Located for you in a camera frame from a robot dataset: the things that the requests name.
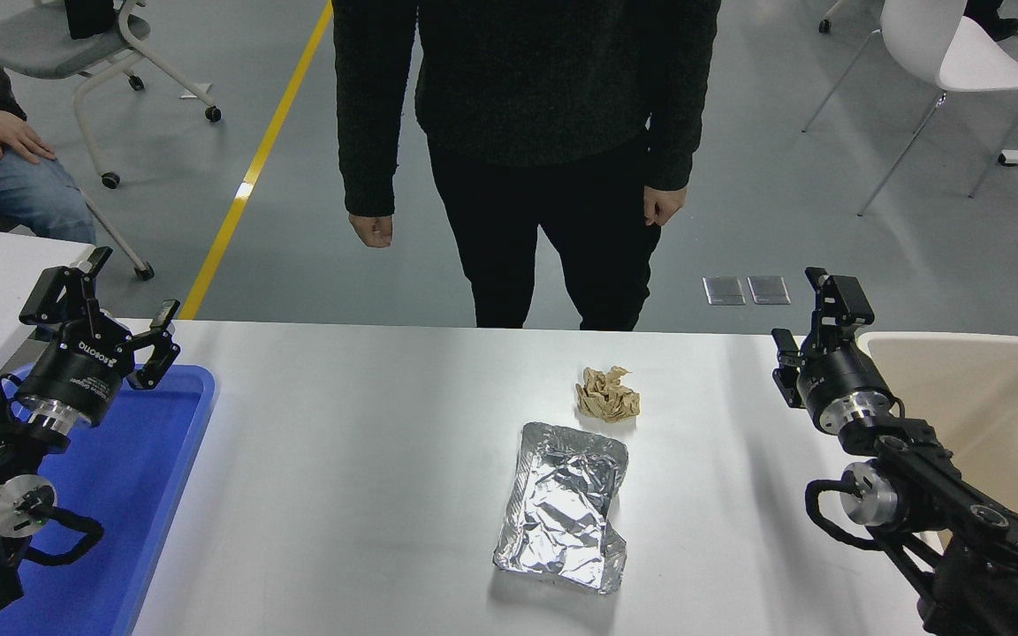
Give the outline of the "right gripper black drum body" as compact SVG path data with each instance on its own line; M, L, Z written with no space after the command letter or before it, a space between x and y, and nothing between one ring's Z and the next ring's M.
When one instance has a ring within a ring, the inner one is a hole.
M840 432L857 419L889 412L894 404L876 365L859 349L835 351L805 362L794 387L821 432Z

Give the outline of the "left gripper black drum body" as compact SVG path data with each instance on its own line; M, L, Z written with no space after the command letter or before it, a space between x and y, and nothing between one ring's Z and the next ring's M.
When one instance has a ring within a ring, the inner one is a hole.
M33 411L41 401L57 402L90 427L100 426L133 370L133 355L124 351L130 338L124 323L108 315L95 325L88 319L66 322L18 387L18 403Z

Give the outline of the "seated person's left hand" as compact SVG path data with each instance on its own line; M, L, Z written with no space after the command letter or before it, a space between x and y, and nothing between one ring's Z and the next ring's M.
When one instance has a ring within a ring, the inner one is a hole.
M31 164L57 159L54 149L45 144L40 134L25 120L9 111L0 110L0 161L8 150Z

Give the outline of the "standing person's left hand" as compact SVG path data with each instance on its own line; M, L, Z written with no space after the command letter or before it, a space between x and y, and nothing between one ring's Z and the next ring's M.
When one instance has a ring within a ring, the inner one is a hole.
M653 186L644 186L642 190L643 218L646 226L663 228L674 215L686 204L688 189L659 190Z

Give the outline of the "standing person's right hand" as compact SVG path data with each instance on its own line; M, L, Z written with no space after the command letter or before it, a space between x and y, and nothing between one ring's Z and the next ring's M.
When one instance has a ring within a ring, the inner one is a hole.
M348 214L348 222L357 238L367 248L385 249L393 242L393 216Z

